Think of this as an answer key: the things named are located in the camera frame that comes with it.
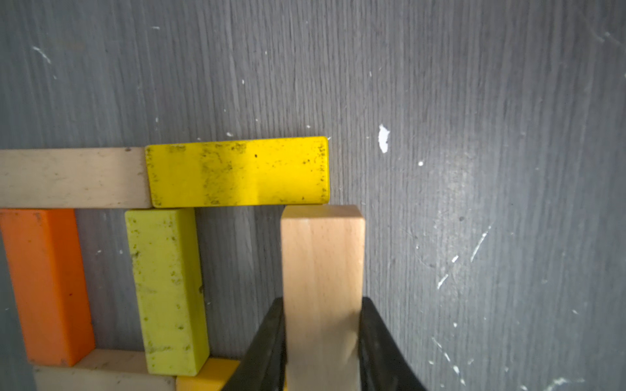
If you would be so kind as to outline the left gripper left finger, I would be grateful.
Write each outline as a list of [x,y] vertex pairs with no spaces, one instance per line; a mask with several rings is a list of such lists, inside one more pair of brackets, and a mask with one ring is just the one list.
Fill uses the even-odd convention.
[[285,389],[285,314],[283,298],[275,299],[245,356],[222,390]]

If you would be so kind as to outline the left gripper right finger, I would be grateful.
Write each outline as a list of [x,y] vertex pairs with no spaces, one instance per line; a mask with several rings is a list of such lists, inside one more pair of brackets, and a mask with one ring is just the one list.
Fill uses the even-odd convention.
[[363,298],[360,312],[359,360],[362,390],[427,391],[369,297]]

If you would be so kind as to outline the orange-yellow block bottom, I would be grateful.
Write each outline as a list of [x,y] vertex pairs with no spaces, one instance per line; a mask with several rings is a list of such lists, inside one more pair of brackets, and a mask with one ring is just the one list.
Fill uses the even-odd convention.
[[208,358],[196,376],[178,376],[177,391],[220,391],[239,367],[238,360],[227,358]]

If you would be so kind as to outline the natural wood block bottom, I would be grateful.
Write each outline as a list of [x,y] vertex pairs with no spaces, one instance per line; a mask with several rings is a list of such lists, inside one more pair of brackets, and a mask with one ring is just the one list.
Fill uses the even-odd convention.
[[366,221],[355,205],[290,205],[280,220],[291,390],[357,390]]

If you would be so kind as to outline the natural wood block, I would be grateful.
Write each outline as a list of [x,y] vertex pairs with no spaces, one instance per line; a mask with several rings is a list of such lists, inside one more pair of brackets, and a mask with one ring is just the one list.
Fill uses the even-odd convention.
[[7,209],[150,209],[143,148],[1,151]]
[[357,390],[366,221],[355,205],[290,205],[280,220],[291,390]]
[[174,376],[148,373],[145,353],[95,349],[71,368],[34,366],[38,390],[175,390]]

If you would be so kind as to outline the yellow block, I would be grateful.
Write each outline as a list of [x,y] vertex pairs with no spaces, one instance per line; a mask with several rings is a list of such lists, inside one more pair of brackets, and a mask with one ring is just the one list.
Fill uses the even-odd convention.
[[210,355],[192,209],[125,213],[148,372],[195,376]]
[[152,203],[160,209],[330,200],[325,137],[149,145],[145,156]]

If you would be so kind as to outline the orange block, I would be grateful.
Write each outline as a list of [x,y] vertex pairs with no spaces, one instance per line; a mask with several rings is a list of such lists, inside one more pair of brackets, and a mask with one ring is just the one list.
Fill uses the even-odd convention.
[[71,367],[96,347],[73,210],[2,210],[27,359]]

